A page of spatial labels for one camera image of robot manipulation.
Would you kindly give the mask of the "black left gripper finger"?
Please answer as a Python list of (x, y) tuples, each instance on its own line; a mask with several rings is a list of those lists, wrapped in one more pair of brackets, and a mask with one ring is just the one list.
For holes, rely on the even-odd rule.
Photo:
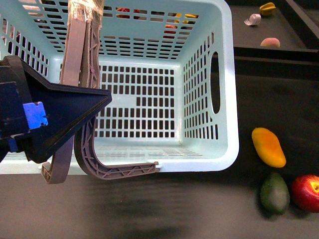
[[(75, 106), (80, 94), (89, 91), (51, 83), (18, 56), (4, 57), (0, 62), (0, 158), (24, 152), (29, 161), (46, 162), (84, 121), (86, 111)], [(98, 89), (97, 94), (98, 102), (104, 101), (103, 95), (111, 96), (108, 90)]]

